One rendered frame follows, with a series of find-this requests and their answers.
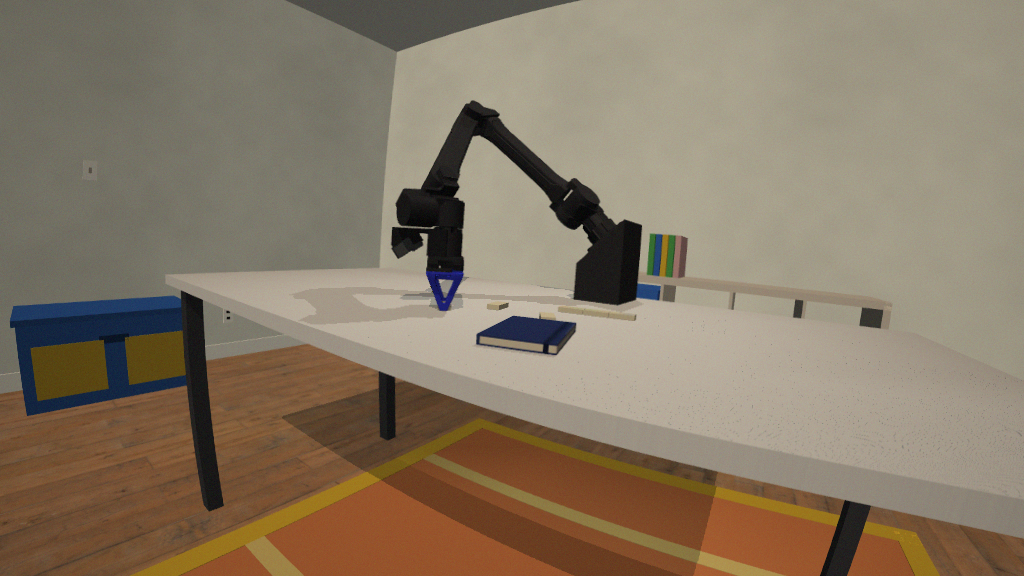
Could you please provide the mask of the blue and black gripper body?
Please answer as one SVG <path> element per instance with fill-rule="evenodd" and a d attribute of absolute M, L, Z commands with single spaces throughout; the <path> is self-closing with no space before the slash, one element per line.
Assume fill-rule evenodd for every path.
<path fill-rule="evenodd" d="M 445 230 L 447 230 L 446 257 L 452 257 L 452 258 L 446 258 L 446 257 L 436 258 L 428 256 L 427 259 L 428 263 L 426 271 L 452 273 L 453 266 L 454 266 L 453 271 L 464 271 L 464 257 L 462 256 L 462 240 L 463 240 L 462 229 L 454 229 L 454 233 L 451 233 L 451 228 L 445 228 Z M 453 261 L 453 266 L 450 266 L 452 265 L 452 261 Z"/>

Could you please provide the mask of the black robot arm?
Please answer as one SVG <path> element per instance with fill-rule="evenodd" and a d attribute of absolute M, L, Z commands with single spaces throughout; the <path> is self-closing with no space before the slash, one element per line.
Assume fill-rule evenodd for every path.
<path fill-rule="evenodd" d="M 473 136 L 480 135 L 495 145 L 546 193 L 552 202 L 549 207 L 564 227 L 575 230 L 583 225 L 582 229 L 592 243 L 588 252 L 622 222 L 616 225 L 604 214 L 599 206 L 598 196 L 589 187 L 583 186 L 575 178 L 568 182 L 556 174 L 505 127 L 498 118 L 499 115 L 496 110 L 483 107 L 480 102 L 472 100 L 465 104 L 438 154 L 438 160 L 435 160 L 436 164 L 433 164 L 432 172 L 429 172 L 430 176 L 427 176 L 421 189 L 402 190 L 396 202 L 397 220 L 401 227 L 392 227 L 391 238 L 391 249 L 398 259 L 423 245 L 419 233 L 428 234 L 427 256 L 446 257 L 445 228 L 451 228 L 451 233 L 454 233 L 454 229 L 463 229 L 464 224 L 465 203 L 454 196 L 460 188 L 460 167 L 473 133 Z M 480 122 L 478 118 L 481 119 Z M 573 191 L 564 201 L 571 190 Z M 442 229 L 404 228 L 436 225 Z"/>

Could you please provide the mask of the dark blue notebook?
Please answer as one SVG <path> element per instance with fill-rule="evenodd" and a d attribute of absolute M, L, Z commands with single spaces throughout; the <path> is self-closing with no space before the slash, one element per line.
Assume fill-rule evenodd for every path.
<path fill-rule="evenodd" d="M 574 322 L 512 316 L 477 333 L 476 345 L 557 355 L 574 333 Z"/>

